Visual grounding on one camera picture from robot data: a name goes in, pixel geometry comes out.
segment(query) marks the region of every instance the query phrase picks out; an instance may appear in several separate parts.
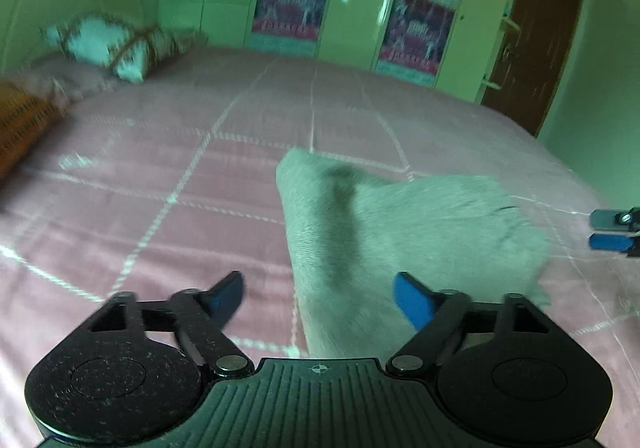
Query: door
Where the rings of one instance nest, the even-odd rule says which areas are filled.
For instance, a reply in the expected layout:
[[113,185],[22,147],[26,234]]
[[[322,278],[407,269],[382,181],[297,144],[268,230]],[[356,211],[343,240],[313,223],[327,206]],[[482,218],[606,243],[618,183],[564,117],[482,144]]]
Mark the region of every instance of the door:
[[536,136],[556,92],[574,37],[582,0],[514,0],[511,20],[520,30],[505,32],[482,105],[510,117]]

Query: orange fabric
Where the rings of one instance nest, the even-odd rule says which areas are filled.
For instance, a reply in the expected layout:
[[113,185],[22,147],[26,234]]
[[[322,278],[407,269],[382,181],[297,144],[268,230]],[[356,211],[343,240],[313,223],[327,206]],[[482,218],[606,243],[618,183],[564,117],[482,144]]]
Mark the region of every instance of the orange fabric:
[[0,179],[60,117],[50,101],[0,82]]

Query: bed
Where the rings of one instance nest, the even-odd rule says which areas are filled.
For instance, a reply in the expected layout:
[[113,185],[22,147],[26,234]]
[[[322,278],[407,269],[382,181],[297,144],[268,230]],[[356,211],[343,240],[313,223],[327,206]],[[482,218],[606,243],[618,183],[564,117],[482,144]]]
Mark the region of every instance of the bed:
[[592,189],[482,106],[311,60],[205,48],[142,85],[85,96],[0,187],[3,447],[39,442],[25,377],[116,291],[163,299],[239,269],[246,298],[226,333],[254,361],[309,355],[274,182],[292,147],[398,181],[496,175],[553,244],[548,313],[612,380],[600,441],[636,445],[640,264],[588,248],[588,215],[603,206]]

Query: floral pillow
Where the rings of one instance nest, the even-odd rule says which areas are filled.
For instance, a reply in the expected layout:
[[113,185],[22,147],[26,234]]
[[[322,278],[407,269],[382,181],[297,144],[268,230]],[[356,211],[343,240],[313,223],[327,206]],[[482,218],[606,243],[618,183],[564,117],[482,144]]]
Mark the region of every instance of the floral pillow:
[[136,28],[110,16],[89,14],[43,32],[67,56],[106,67],[128,82],[142,82],[165,58],[185,53],[193,35],[177,36],[157,26]]
[[11,82],[0,82],[0,179],[62,113],[63,108],[54,100],[29,94]]

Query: light green cloth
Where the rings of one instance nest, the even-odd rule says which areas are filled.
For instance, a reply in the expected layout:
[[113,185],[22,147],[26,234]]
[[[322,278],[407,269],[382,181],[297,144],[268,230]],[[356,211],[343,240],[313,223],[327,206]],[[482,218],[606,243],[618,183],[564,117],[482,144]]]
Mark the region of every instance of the light green cloth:
[[394,183],[294,149],[276,182],[312,355],[386,362],[411,338],[392,295],[398,271],[476,301],[522,293],[539,306],[549,302],[536,282],[546,235],[491,177]]

